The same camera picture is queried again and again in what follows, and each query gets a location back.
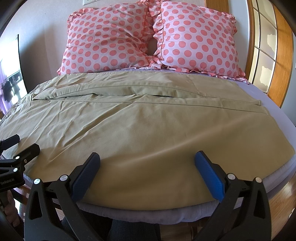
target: pillow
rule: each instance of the pillow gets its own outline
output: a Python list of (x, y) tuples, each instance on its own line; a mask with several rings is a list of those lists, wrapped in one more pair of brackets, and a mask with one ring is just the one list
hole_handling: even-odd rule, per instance
[(154, 32), (147, 3), (80, 9), (67, 24), (68, 42), (59, 75), (149, 65), (145, 52)]
[(235, 18), (186, 2), (150, 0), (155, 56), (177, 72), (196, 71), (246, 81), (238, 66)]

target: screw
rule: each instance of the screw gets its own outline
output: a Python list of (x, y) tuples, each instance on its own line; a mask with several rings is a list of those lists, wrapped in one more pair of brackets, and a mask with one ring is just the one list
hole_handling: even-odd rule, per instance
[(59, 178), (61, 181), (65, 181), (68, 179), (68, 176), (67, 175), (62, 175), (60, 178)]
[(229, 174), (227, 175), (227, 177), (228, 177), (228, 179), (230, 179), (230, 180), (234, 180), (234, 179), (235, 179), (235, 175), (232, 174), (232, 173), (229, 173)]
[(39, 182), (40, 182), (40, 179), (39, 178), (37, 178), (37, 179), (34, 180), (34, 184), (38, 184)]
[(256, 177), (255, 180), (256, 180), (257, 183), (261, 183), (262, 182), (262, 179), (259, 178), (259, 177)]

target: mattress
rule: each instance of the mattress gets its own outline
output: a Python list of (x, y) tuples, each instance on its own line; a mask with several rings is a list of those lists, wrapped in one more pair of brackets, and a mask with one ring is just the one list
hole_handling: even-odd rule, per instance
[[(276, 120), (279, 128), (290, 144), (296, 149), (296, 128), (287, 116), (270, 100), (263, 92), (253, 85), (246, 85), (245, 83), (237, 82), (240, 88), (255, 99), (262, 101), (270, 114)], [(264, 186), (268, 192), (269, 197), (276, 194), (292, 177), (296, 170), (296, 156), (293, 156), (285, 165), (276, 170), (271, 175), (263, 179)], [(117, 220), (124, 220), (129, 222), (148, 222), (160, 224), (176, 224), (179, 222), (193, 222), (206, 216), (210, 216), (218, 205), (218, 201), (211, 201), (199, 205), (158, 211), (133, 211), (120, 210), (114, 208), (106, 208), (95, 206), (88, 203), (78, 202), (78, 206), (87, 212), (95, 213), (100, 216), (110, 217)]]

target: beige bedsheet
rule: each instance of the beige bedsheet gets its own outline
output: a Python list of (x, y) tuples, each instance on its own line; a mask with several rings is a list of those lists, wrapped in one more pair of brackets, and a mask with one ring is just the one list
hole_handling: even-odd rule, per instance
[(25, 173), (44, 182), (97, 152), (101, 168), (84, 201), (130, 210), (212, 200), (194, 166), (199, 150), (246, 180), (268, 176), (295, 154), (267, 109), (235, 82), (161, 71), (58, 76), (12, 108), (0, 132), (21, 137), (7, 158), (39, 144)]

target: wall plate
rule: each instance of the wall plate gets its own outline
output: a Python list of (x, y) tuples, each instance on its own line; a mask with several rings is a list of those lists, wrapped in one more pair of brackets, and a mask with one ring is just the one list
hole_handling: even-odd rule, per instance
[(83, 0), (83, 5), (87, 5), (89, 3), (95, 2), (96, 0)]

